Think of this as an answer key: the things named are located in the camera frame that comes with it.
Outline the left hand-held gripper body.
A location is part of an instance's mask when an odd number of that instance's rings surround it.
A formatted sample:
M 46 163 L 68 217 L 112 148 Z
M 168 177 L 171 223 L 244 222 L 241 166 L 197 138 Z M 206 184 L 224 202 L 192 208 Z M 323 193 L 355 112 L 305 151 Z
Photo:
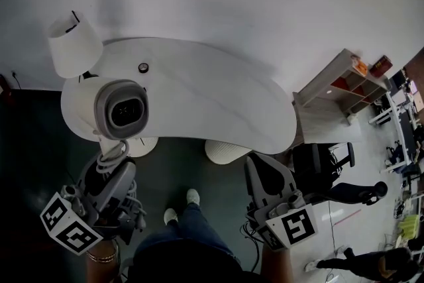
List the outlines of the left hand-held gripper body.
M 111 196 L 102 209 L 77 186 L 63 186 L 40 214 L 48 235 L 65 249 L 81 255 L 100 241 L 121 238 L 130 243 L 133 231 L 146 227 L 146 212 L 131 188 L 123 200 Z

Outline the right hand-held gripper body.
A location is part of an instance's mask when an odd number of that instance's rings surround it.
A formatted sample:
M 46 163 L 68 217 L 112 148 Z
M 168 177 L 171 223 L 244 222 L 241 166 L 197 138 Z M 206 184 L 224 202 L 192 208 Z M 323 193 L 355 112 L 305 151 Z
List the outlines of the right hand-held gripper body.
M 311 204 L 299 190 L 261 208 L 251 208 L 246 217 L 264 244 L 274 251 L 290 249 L 317 234 Z

